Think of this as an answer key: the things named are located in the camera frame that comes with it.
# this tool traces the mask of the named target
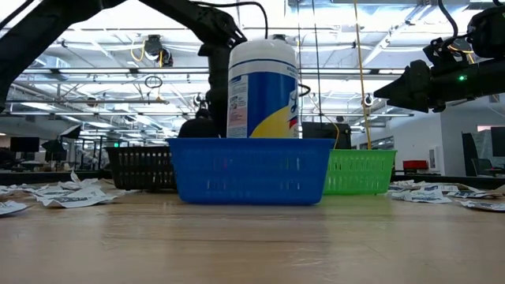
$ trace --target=green plastic basket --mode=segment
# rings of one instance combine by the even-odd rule
[[[385,193],[396,151],[333,150],[328,161],[325,195]]]

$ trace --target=workbench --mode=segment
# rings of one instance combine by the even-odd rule
[[[505,215],[384,196],[199,206],[174,194],[0,219],[18,283],[503,283]]]

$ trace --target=blue plastic basket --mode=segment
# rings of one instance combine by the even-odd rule
[[[179,196],[196,204],[320,202],[333,140],[169,139]]]

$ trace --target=disinfecting wipes container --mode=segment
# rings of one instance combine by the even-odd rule
[[[281,40],[263,39],[231,51],[228,138],[298,138],[297,63]]]

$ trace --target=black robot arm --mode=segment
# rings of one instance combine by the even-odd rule
[[[505,6],[488,8],[472,17],[465,35],[432,40],[424,48],[432,67],[422,60],[411,62],[400,78],[375,91],[374,96],[389,99],[387,104],[395,107],[440,112],[446,102],[505,92],[503,15]],[[451,46],[457,39],[466,39],[476,56],[490,59],[470,64],[465,52]]]
[[[0,111],[5,109],[7,93],[14,80],[70,25],[86,21],[101,10],[113,8],[124,1],[43,0],[12,27],[0,39]],[[226,86],[230,51],[247,39],[232,16],[216,8],[199,6],[188,0],[140,1],[183,24],[204,43],[199,55],[206,56],[209,60],[211,90],[207,99],[211,105],[216,102],[210,109],[222,136],[226,135]]]

